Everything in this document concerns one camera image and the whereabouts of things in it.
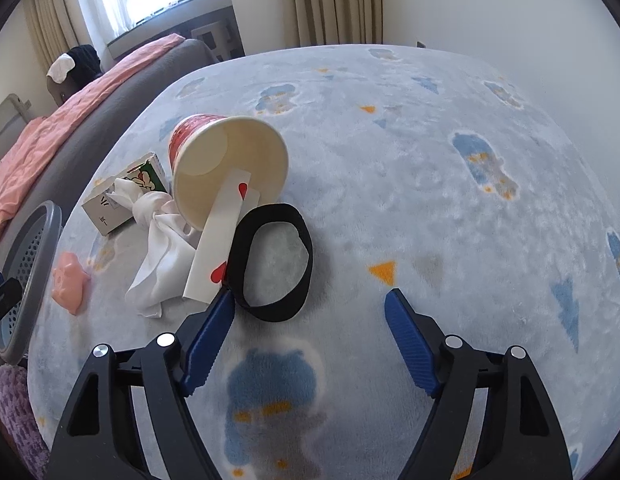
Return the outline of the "playing card strip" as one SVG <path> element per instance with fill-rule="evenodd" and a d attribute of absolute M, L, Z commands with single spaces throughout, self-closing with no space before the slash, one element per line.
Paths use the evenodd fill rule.
<path fill-rule="evenodd" d="M 260 192 L 250 188 L 249 171 L 233 168 L 212 204 L 200 235 L 184 289 L 186 299 L 211 304 L 220 290 L 237 224 L 258 205 Z"/>

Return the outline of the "chair with dark clothes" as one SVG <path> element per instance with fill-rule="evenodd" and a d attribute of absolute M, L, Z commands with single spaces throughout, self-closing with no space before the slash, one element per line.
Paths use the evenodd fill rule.
<path fill-rule="evenodd" d="M 52 62 L 46 74 L 47 90 L 60 106 L 103 73 L 96 49 L 91 44 L 80 44 Z"/>

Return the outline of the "torn white carton box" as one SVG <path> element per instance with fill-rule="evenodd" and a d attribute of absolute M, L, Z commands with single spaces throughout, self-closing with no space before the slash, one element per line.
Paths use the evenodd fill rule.
<path fill-rule="evenodd" d="M 96 185 L 82 208 L 98 233 L 107 236 L 133 218 L 133 205 L 140 196 L 169 191 L 167 174 L 158 156 L 150 152 Z"/>

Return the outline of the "knotted white cloth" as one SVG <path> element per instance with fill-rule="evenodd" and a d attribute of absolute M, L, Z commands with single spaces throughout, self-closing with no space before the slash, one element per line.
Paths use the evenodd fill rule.
<path fill-rule="evenodd" d="M 132 211 L 135 223 L 148 231 L 147 255 L 127 289 L 125 302 L 144 318 L 160 318 L 162 304 L 183 295 L 197 231 L 185 221 L 169 193 L 146 193 Z"/>

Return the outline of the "grey perforated trash basket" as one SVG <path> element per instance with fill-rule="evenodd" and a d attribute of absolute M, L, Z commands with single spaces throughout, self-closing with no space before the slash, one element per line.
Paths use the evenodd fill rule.
<path fill-rule="evenodd" d="M 0 358 L 9 364 L 18 364 L 28 351 L 61 229 L 61 208 L 50 200 L 41 203 L 24 222 L 0 269 L 22 286 L 21 301 L 0 321 Z"/>

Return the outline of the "red white paper cup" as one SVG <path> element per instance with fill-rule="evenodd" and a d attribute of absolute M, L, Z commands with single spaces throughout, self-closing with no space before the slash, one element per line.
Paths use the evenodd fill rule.
<path fill-rule="evenodd" d="M 172 196 L 187 223 L 205 226 L 229 171 L 250 174 L 249 188 L 263 203 L 281 195 L 288 174 L 288 151 L 281 134 L 267 122 L 247 116 L 195 114 L 173 128 L 169 140 Z"/>

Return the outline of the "left beige curtain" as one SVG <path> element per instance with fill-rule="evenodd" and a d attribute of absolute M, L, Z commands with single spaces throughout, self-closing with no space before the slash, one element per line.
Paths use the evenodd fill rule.
<path fill-rule="evenodd" d="M 26 26 L 44 73 L 71 48 L 94 44 L 88 29 L 89 1 L 22 0 Z"/>

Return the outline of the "black elastic band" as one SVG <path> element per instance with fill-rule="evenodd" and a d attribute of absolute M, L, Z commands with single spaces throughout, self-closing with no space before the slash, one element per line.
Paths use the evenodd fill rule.
<path fill-rule="evenodd" d="M 267 323 L 294 318 L 308 298 L 313 244 L 301 213 L 289 204 L 251 209 L 236 228 L 220 297 Z"/>

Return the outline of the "grey headboard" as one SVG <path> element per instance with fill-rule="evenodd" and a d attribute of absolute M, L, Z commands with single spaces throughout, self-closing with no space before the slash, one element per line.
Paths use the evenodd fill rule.
<path fill-rule="evenodd" d="M 0 103 L 0 161 L 17 142 L 26 125 L 33 119 L 31 103 L 11 93 Z"/>

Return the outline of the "beige curtain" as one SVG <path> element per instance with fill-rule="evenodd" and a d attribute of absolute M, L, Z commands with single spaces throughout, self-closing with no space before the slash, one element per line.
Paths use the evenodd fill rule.
<path fill-rule="evenodd" d="M 383 0 L 284 0 L 288 47 L 380 44 Z"/>
<path fill-rule="evenodd" d="M 22 0 L 26 26 L 44 73 L 71 48 L 94 44 L 88 29 L 89 1 Z"/>

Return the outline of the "grey window desk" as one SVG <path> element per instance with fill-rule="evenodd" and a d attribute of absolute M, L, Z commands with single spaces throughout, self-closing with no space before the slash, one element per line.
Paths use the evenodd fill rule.
<path fill-rule="evenodd" d="M 109 54 L 115 61 L 121 60 L 133 50 L 157 38 L 179 34 L 194 38 L 194 30 L 221 22 L 229 30 L 229 38 L 243 48 L 233 9 L 232 0 L 184 0 L 158 14 L 146 18 L 132 29 L 107 44 Z"/>

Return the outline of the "pink pig toy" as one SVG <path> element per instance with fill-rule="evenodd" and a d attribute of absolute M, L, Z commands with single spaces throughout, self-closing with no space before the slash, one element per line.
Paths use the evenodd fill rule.
<path fill-rule="evenodd" d="M 72 315 L 77 315 L 83 304 L 89 274 L 83 269 L 74 252 L 62 252 L 52 269 L 52 299 Z"/>

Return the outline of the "pink quilt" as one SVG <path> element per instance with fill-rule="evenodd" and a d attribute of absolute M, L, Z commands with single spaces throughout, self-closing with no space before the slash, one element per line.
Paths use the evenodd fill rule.
<path fill-rule="evenodd" d="M 184 41 L 183 36 L 171 34 L 145 44 L 70 96 L 52 115 L 28 123 L 0 160 L 0 238 L 37 178 L 84 120 L 127 81 Z"/>

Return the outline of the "grey bed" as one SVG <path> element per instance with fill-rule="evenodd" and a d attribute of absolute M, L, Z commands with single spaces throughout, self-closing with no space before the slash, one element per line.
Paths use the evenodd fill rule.
<path fill-rule="evenodd" d="M 16 216 L 6 224 L 0 238 L 0 269 L 34 209 L 50 200 L 61 208 L 62 218 L 67 219 L 101 162 L 145 108 L 173 82 L 215 62 L 204 42 L 185 39 L 98 106 L 62 144 L 30 188 Z"/>

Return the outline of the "light blue patterned blanket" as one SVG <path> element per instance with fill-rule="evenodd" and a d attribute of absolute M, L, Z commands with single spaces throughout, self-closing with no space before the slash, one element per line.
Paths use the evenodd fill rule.
<path fill-rule="evenodd" d="M 444 335 L 527 350 L 553 404 L 572 478 L 620 479 L 620 229 L 555 122 L 489 65 L 387 46 L 237 58 L 166 88 L 101 162 L 112 177 L 195 114 L 247 116 L 288 151 L 273 203 L 313 244 L 308 298 L 290 320 L 235 308 L 205 384 L 186 399 L 217 479 L 403 479 L 433 405 L 385 316 L 391 289 Z M 125 294 L 147 255 L 135 220 L 109 243 L 82 311 L 47 301 L 29 350 L 45 440 L 97 344 L 145 347 L 210 304 L 182 296 L 144 318 Z M 132 400 L 150 478 L 170 478 L 144 390 Z"/>

